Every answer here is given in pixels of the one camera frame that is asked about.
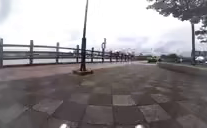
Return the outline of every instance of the pole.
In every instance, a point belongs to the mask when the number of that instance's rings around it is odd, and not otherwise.
[[[0,67],[3,67],[3,39],[0,39]]]
[[[195,60],[195,26],[194,23],[191,23],[192,28],[192,65],[196,64]]]
[[[87,12],[88,12],[88,0],[86,2],[85,17],[84,17],[84,28],[83,28],[83,38],[81,44],[81,65],[80,71],[86,71],[86,27],[87,27]]]

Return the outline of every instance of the street lamp post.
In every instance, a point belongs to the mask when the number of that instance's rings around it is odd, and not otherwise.
[[[83,28],[83,38],[81,44],[81,65],[80,71],[86,71],[86,27],[87,27],[87,13],[88,13],[88,0],[86,2],[85,17],[84,17],[84,28]]]

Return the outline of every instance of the foliage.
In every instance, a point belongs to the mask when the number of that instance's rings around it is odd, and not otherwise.
[[[147,0],[153,2],[148,9],[154,9],[163,16],[173,15],[181,21],[199,23],[202,27],[196,31],[201,42],[207,43],[207,0]]]

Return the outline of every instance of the lamp post base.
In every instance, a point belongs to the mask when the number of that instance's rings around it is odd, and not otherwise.
[[[90,75],[93,74],[93,70],[86,70],[86,71],[80,71],[80,70],[73,70],[73,74],[79,75],[79,76],[85,76],[85,75]]]

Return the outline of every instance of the water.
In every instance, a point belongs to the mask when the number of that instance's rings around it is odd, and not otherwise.
[[[101,62],[102,59],[94,59],[94,62]],[[60,63],[72,63],[76,62],[76,59],[59,59]],[[56,63],[55,59],[34,59],[34,64],[48,64],[48,63]],[[21,59],[21,60],[4,60],[3,65],[20,65],[20,64],[29,64],[29,59]]]

